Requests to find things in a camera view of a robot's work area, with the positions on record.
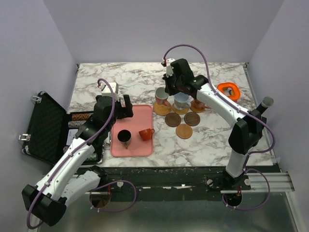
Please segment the white cup brown handle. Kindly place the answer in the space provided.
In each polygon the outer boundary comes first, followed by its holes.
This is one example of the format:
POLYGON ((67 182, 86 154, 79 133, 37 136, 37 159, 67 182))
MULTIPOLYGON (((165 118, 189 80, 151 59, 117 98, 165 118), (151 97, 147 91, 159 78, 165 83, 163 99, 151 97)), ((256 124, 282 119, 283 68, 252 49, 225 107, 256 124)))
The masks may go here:
POLYGON ((155 101, 158 105, 163 105, 166 107, 171 107, 171 104, 168 101, 169 95, 165 92, 164 87, 159 87, 155 91, 155 101))

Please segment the light blue cup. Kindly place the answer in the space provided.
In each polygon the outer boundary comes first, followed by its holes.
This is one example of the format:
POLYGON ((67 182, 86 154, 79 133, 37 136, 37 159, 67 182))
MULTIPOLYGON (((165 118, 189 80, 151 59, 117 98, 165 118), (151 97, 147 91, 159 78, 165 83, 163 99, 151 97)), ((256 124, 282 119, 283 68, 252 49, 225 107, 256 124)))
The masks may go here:
POLYGON ((190 100, 190 96, 179 92, 177 94, 174 95, 174 107, 177 110, 183 110, 185 108, 189 108, 189 100, 190 100))

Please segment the woven rattan coaster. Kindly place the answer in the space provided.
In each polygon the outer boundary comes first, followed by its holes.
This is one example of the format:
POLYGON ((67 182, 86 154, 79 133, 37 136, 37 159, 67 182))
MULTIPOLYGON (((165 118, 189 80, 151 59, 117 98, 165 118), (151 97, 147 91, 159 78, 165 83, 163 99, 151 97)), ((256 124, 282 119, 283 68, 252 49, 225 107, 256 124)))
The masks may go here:
POLYGON ((172 110, 179 115, 185 115, 186 113, 189 112, 189 108, 184 108, 181 110, 177 109, 174 103, 172 104, 172 110))
POLYGON ((165 105, 159 105, 158 103, 153 104, 153 111, 160 116, 166 116, 169 114, 172 110, 171 105, 165 106, 165 105))

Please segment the pink mug white inside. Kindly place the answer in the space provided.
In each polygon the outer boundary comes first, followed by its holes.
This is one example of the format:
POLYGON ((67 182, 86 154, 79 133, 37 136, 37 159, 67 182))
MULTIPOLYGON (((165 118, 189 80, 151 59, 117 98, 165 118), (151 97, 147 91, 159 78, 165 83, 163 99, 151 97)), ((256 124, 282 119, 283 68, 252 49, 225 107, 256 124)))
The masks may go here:
POLYGON ((199 101, 199 100, 197 100, 197 99, 194 99, 194 100, 191 102, 191 105, 192 105, 194 108, 198 109, 198 110, 204 110, 204 109, 206 109, 206 108, 209 108, 208 106, 205 105, 205 103, 203 103, 203 102, 201 102, 201 101, 199 101))

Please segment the light wood coaster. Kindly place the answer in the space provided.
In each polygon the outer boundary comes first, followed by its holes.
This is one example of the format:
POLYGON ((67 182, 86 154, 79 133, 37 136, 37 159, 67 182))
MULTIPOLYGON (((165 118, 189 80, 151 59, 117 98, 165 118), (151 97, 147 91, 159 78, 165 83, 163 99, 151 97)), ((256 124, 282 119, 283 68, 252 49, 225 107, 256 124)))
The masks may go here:
POLYGON ((190 109, 195 112, 195 113, 202 113, 204 112, 204 108, 201 108, 201 109, 198 109, 195 107, 195 102, 194 101, 191 101, 191 106, 190 106, 190 109))
POLYGON ((193 129, 187 124, 180 124, 176 128, 176 134, 181 139, 188 139, 193 134, 193 129))

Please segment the dark wood coaster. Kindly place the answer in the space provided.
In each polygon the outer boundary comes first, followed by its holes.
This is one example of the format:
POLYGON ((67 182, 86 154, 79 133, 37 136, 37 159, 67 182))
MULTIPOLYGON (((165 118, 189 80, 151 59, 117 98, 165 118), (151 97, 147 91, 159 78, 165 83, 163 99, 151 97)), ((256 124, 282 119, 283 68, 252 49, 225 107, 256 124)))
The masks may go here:
POLYGON ((200 123, 200 116, 195 112, 185 114, 184 121, 189 126, 197 126, 200 123))
POLYGON ((177 113, 169 113, 165 116, 165 123, 169 127, 177 127, 181 123, 181 117, 177 113))

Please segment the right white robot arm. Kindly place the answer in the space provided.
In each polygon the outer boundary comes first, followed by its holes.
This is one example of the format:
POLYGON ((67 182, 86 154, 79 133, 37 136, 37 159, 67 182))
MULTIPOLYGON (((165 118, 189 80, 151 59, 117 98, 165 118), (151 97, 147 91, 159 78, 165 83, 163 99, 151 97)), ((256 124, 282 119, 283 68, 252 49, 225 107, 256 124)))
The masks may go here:
POLYGON ((238 105, 212 84, 209 75, 195 76, 188 61, 183 58, 171 61, 163 58, 161 64, 166 68, 162 78, 165 82, 165 95, 198 100, 218 113, 232 128, 228 140, 232 151, 222 184, 227 189, 234 189, 239 185, 239 176, 243 174, 252 153, 250 149, 258 144, 262 130, 267 126, 262 116, 266 107, 259 105, 249 111, 238 105))

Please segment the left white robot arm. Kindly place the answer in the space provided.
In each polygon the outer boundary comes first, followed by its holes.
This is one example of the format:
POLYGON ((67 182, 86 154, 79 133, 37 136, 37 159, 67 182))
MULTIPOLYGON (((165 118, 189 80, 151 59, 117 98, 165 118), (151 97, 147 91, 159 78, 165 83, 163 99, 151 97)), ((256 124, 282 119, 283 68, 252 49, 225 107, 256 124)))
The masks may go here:
POLYGON ((102 145, 118 119, 133 117, 133 106, 128 95, 125 105, 116 94, 98 95, 92 115, 79 128, 71 145, 58 162, 36 185, 26 185, 22 197, 27 210, 27 226, 31 216, 40 223, 54 226, 65 214, 67 208, 90 190, 106 188, 107 179, 103 170, 92 166, 81 177, 71 181, 84 161, 93 153, 102 150, 102 145))

